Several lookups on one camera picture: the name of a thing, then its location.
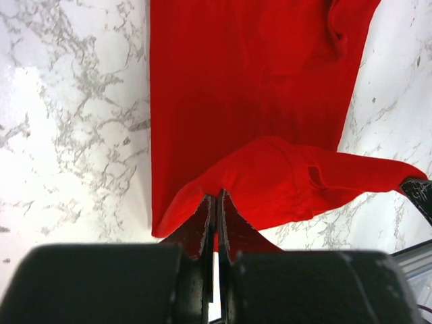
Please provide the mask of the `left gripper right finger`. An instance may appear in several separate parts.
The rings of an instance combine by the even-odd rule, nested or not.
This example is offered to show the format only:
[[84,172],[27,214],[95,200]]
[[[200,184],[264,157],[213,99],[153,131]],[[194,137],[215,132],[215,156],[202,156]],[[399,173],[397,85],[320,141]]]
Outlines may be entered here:
[[259,233],[238,212],[230,193],[222,190],[217,199],[217,239],[221,319],[225,323],[247,323],[242,280],[234,267],[243,254],[279,253],[283,250]]

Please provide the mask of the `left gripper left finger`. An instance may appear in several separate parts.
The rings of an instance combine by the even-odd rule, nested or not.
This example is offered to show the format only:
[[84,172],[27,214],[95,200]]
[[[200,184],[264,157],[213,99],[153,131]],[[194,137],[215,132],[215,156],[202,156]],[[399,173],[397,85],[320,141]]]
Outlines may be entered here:
[[208,323],[213,302],[215,199],[205,196],[192,216],[162,244],[182,248],[173,295],[172,323]]

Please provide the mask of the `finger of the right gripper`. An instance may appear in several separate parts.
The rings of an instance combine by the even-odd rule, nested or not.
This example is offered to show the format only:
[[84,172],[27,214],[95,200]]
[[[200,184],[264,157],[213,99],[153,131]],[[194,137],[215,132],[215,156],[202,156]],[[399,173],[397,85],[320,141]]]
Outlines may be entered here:
[[432,225],[431,180],[407,179],[400,185],[400,189],[429,225]]

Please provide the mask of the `red t-shirt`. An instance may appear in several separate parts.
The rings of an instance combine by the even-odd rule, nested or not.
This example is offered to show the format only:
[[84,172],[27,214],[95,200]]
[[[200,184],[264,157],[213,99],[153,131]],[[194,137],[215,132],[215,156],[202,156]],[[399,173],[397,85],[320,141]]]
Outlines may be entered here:
[[152,1],[152,234],[227,190],[256,229],[306,221],[416,167],[338,152],[377,1]]

